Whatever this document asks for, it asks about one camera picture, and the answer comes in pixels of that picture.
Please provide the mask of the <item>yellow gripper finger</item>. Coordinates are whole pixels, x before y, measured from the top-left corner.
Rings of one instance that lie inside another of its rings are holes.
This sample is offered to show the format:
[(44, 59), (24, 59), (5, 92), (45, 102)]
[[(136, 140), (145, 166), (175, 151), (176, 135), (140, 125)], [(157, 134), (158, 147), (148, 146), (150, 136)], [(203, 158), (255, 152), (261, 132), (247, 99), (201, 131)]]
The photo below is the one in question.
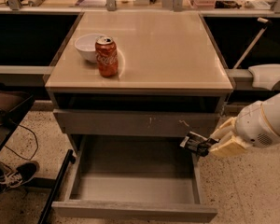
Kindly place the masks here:
[(224, 158), (241, 155), (251, 148), (250, 144), (233, 131), (225, 134), (212, 134), (211, 138), (217, 140), (217, 143), (209, 148), (209, 152), (217, 157)]
[(214, 132), (210, 135), (212, 139), (220, 140), (229, 132), (235, 131), (235, 117), (231, 117), (223, 122)]

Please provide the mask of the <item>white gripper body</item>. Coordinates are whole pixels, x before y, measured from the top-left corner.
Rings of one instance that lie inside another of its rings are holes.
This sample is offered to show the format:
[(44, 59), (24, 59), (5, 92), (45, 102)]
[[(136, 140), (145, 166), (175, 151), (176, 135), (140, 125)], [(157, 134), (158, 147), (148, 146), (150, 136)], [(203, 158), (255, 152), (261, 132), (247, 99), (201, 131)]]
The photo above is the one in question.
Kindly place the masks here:
[(237, 116), (236, 133), (254, 147), (269, 147), (280, 143), (280, 104), (256, 101)]

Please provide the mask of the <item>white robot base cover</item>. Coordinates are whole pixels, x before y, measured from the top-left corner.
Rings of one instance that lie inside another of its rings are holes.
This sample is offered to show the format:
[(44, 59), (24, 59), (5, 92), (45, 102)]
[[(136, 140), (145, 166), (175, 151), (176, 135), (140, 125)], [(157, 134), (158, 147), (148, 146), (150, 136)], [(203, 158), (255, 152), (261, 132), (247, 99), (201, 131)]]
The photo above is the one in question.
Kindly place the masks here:
[(271, 91), (280, 81), (280, 64), (262, 64), (250, 66), (248, 71), (252, 74), (252, 86)]

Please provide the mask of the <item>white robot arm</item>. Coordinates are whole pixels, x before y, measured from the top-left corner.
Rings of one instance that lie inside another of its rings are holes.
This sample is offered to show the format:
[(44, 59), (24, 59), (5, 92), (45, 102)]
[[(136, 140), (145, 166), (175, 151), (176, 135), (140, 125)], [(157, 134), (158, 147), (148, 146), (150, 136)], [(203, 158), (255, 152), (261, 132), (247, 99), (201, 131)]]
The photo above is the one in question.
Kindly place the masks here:
[(209, 152), (218, 157), (244, 154), (251, 147), (266, 148), (280, 143), (280, 93), (266, 101), (246, 106), (227, 119), (211, 135), (217, 143)]

